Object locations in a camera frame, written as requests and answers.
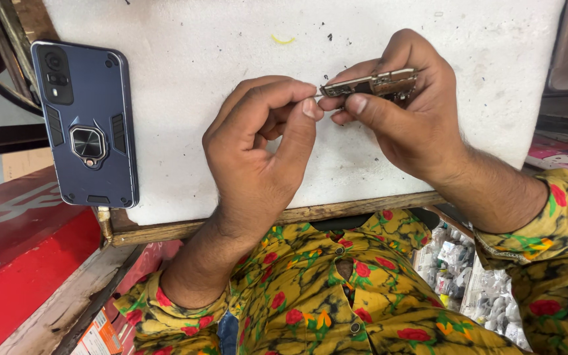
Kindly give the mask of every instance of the blue phone case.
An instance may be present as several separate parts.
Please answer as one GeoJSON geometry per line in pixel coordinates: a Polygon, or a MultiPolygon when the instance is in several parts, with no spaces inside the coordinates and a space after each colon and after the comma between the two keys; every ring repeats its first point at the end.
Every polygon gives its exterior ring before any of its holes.
{"type": "Polygon", "coordinates": [[[36,41],[31,50],[63,200],[137,205],[126,57],[114,49],[53,41],[36,41]]]}

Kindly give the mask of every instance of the wrist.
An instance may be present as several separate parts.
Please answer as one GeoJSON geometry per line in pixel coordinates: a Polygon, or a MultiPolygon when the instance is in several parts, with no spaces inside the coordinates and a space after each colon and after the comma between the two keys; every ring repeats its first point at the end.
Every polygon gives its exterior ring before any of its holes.
{"type": "Polygon", "coordinates": [[[472,147],[460,142],[457,147],[451,150],[452,153],[447,154],[435,169],[422,180],[430,184],[433,188],[438,189],[441,186],[453,185],[455,182],[462,180],[475,162],[475,152],[472,147]]]}
{"type": "Polygon", "coordinates": [[[226,208],[219,205],[207,223],[212,231],[227,242],[249,244],[253,247],[264,233],[271,227],[265,223],[256,222],[255,218],[238,209],[226,208]]]}

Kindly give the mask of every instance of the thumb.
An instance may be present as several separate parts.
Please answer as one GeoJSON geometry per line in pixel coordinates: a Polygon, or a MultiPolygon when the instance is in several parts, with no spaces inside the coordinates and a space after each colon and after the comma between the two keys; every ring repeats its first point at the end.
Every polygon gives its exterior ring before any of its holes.
{"type": "Polygon", "coordinates": [[[275,152],[277,165],[289,171],[304,172],[315,144],[316,121],[323,117],[323,110],[313,98],[299,101],[288,115],[282,141],[275,152]]]}
{"type": "Polygon", "coordinates": [[[372,130],[389,134],[414,114],[382,97],[354,93],[345,102],[347,111],[372,130]]]}

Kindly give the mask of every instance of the man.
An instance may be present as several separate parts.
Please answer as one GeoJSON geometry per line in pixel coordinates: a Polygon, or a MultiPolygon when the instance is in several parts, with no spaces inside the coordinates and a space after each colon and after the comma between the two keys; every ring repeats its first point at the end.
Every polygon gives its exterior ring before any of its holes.
{"type": "MultiPolygon", "coordinates": [[[[333,115],[374,130],[390,162],[428,182],[475,226],[479,257],[507,269],[537,353],[568,352],[568,172],[536,179],[462,141],[453,70],[411,30],[379,59],[340,73],[418,68],[406,109],[351,95],[333,115]]],[[[240,354],[520,354],[505,337],[445,310],[408,257],[430,231],[407,210],[352,230],[272,227],[304,177],[323,112],[343,99],[286,77],[242,82],[203,136],[219,205],[163,273],[115,302],[139,354],[214,354],[217,321],[239,320],[240,354]],[[282,136],[275,154],[264,147],[282,136]]]]}

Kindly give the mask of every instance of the jeans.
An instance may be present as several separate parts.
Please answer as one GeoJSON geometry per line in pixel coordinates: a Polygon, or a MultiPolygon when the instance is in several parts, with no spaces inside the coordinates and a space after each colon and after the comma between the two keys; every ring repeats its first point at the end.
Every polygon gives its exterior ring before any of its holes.
{"type": "Polygon", "coordinates": [[[218,322],[218,338],[220,339],[220,353],[222,355],[234,355],[236,353],[236,341],[238,339],[238,319],[229,311],[218,322]]]}

